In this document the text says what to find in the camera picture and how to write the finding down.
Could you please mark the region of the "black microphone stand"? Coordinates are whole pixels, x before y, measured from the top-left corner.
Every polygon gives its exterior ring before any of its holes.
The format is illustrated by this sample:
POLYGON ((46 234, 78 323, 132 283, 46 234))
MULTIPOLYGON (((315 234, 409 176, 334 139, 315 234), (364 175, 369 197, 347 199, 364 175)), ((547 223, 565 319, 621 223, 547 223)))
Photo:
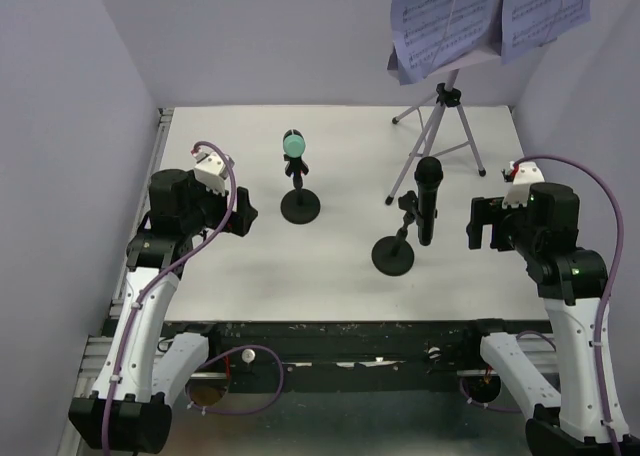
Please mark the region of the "black microphone stand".
POLYGON ((318 196, 303 187, 303 177, 309 173, 308 165, 301 157, 283 156, 285 175, 292 179, 294 189, 287 192, 280 204, 281 214, 292 224, 304 225, 317 218, 321 210, 318 196))
POLYGON ((403 222, 394 236, 379 239, 372 248, 371 259, 375 268, 386 276, 402 276, 414 264, 415 254, 407 242, 409 227, 416 222, 418 198, 410 190, 398 199, 398 207, 404 212, 403 222))

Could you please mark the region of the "black microphone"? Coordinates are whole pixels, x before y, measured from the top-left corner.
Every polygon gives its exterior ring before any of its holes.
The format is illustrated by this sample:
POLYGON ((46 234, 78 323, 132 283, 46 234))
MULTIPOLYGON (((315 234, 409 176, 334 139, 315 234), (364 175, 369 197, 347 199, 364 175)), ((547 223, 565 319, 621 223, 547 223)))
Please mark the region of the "black microphone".
POLYGON ((418 212, 422 219, 418 224, 418 239, 422 246, 429 246, 433 239, 437 218, 437 193, 443 177, 441 162, 431 156, 423 157, 414 171, 418 189, 418 212))

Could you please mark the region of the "green toy microphone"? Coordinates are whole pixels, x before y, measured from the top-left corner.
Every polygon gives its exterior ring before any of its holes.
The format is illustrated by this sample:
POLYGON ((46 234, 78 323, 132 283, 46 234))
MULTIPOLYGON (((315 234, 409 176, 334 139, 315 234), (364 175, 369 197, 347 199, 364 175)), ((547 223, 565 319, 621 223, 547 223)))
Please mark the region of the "green toy microphone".
POLYGON ((282 141, 284 155, 288 158, 301 158, 306 150, 306 142, 302 133, 296 129, 288 130, 282 141))

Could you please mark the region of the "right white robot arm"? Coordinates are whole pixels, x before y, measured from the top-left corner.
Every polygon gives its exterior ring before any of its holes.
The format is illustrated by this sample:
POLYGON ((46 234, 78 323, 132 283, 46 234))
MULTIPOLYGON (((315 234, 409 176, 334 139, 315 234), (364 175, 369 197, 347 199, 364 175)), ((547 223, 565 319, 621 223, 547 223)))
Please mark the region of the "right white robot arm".
POLYGON ((471 201, 469 246, 514 250, 536 283, 555 344, 560 386, 554 388, 506 332, 476 333, 460 343, 469 366, 495 370, 526 419, 525 437, 534 455, 636 455, 633 436, 615 390, 600 393, 613 379, 605 352, 604 301, 608 272, 599 253, 578 247, 579 197, 565 185, 534 183, 525 203, 510 207, 502 198, 471 201))

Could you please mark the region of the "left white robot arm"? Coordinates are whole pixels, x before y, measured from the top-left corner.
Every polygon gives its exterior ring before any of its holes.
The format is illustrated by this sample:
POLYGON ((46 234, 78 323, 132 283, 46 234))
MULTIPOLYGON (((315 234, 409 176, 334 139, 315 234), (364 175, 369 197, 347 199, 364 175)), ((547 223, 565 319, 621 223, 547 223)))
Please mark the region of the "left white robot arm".
POLYGON ((126 248, 127 285, 110 349, 88 395, 68 418, 92 449, 157 454, 171 429, 177 387, 214 369, 220 344, 186 333, 156 355, 166 312, 187 262, 222 232, 244 237, 258 216, 229 169, 166 169, 148 186, 149 210, 126 248))

